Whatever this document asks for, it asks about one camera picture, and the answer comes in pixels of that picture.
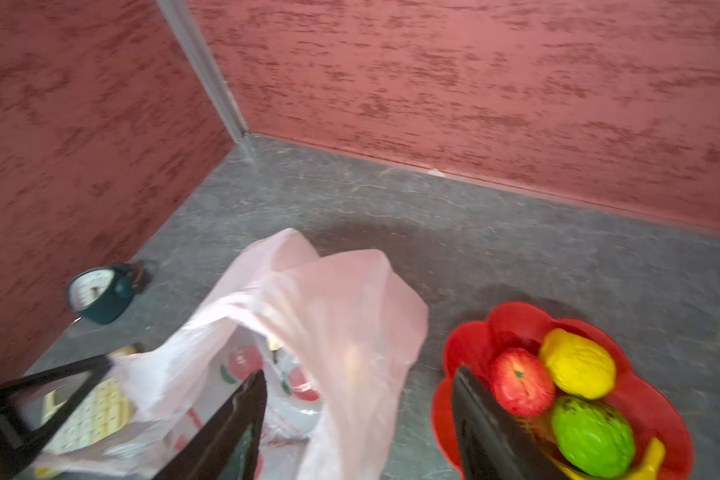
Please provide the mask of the yellow fake banana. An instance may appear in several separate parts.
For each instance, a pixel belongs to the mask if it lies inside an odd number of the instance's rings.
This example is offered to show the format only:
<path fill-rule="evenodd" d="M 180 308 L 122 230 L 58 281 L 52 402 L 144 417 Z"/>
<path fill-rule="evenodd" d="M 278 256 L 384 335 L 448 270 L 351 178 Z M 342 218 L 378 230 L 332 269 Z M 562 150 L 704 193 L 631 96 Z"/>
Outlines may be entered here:
<path fill-rule="evenodd" d="M 665 455 L 666 448 L 664 444 L 657 437 L 652 437 L 645 449 L 641 463 L 636 467 L 629 468 L 624 474 L 614 477 L 612 480 L 656 480 Z M 591 476 L 570 467 L 549 454 L 547 454 L 547 458 L 570 479 L 603 480 L 603 478 Z"/>

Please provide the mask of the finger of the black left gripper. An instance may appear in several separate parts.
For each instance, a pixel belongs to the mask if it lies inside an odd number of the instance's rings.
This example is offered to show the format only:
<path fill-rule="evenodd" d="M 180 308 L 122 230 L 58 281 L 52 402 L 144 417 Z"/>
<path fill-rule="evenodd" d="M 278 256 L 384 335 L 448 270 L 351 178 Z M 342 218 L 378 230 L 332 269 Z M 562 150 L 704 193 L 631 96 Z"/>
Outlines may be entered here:
<path fill-rule="evenodd" d="M 0 479 L 14 478 L 39 457 L 112 366 L 98 355 L 0 384 Z M 35 425 L 27 419 L 28 404 L 67 385 L 76 390 L 49 420 Z"/>

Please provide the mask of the yellow fake lemon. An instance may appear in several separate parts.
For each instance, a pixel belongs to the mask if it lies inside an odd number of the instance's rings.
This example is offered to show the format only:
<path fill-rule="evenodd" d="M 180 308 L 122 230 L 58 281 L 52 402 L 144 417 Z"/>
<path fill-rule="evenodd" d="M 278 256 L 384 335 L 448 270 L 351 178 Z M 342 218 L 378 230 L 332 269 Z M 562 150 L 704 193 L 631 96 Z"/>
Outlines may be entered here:
<path fill-rule="evenodd" d="M 554 329 L 545 336 L 538 358 L 554 384 L 569 395 L 597 400 L 615 387 L 615 361 L 585 337 Z"/>

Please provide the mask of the green fake fruit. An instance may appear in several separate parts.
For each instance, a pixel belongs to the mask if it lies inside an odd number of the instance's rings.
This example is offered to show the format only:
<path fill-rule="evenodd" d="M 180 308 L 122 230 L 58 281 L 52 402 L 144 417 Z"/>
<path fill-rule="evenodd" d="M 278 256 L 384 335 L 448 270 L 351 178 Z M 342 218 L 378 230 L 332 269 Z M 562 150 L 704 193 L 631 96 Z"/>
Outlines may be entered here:
<path fill-rule="evenodd" d="M 553 406 L 551 425 L 562 456 L 588 475 L 618 477 L 634 459 L 632 427 L 610 405 L 562 396 Z"/>

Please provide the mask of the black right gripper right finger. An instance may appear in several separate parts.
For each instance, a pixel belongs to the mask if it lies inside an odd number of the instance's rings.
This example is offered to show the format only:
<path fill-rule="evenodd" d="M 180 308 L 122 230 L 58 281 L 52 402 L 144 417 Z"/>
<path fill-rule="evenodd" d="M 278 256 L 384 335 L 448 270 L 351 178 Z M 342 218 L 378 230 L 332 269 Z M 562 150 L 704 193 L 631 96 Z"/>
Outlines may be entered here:
<path fill-rule="evenodd" d="M 451 408 L 465 479 L 567 479 L 467 367 L 453 378 Z"/>

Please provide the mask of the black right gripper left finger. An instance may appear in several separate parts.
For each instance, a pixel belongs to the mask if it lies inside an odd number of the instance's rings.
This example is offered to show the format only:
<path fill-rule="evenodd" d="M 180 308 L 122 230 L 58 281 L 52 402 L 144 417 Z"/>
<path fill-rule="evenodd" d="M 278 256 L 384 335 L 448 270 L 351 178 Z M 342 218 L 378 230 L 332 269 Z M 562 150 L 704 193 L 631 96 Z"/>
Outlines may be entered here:
<path fill-rule="evenodd" d="M 265 375 L 257 370 L 154 479 L 219 479 L 229 470 L 233 479 L 254 480 L 266 403 Z"/>

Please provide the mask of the red fake apple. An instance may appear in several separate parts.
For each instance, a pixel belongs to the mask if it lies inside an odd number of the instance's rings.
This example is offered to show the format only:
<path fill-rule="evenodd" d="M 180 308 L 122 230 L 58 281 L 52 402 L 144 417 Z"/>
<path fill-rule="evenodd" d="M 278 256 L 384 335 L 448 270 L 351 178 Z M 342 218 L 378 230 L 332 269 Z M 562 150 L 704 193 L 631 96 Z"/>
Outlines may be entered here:
<path fill-rule="evenodd" d="M 488 371 L 489 389 L 512 415 L 534 417 L 552 406 L 555 384 L 542 362 L 521 348 L 501 352 Z"/>

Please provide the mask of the pink plastic bag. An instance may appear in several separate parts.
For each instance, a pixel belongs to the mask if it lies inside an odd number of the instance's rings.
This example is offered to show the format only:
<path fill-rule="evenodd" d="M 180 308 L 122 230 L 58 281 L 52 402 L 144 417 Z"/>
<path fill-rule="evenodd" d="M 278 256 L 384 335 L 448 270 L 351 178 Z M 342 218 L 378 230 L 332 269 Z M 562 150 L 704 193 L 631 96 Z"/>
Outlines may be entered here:
<path fill-rule="evenodd" d="M 267 403 L 262 479 L 377 479 L 428 308 L 379 250 L 321 256 L 285 229 L 249 245 L 158 348 L 114 356 L 131 421 L 88 447 L 34 463 L 62 472 L 154 476 L 257 370 Z M 268 350 L 266 337 L 283 348 Z"/>

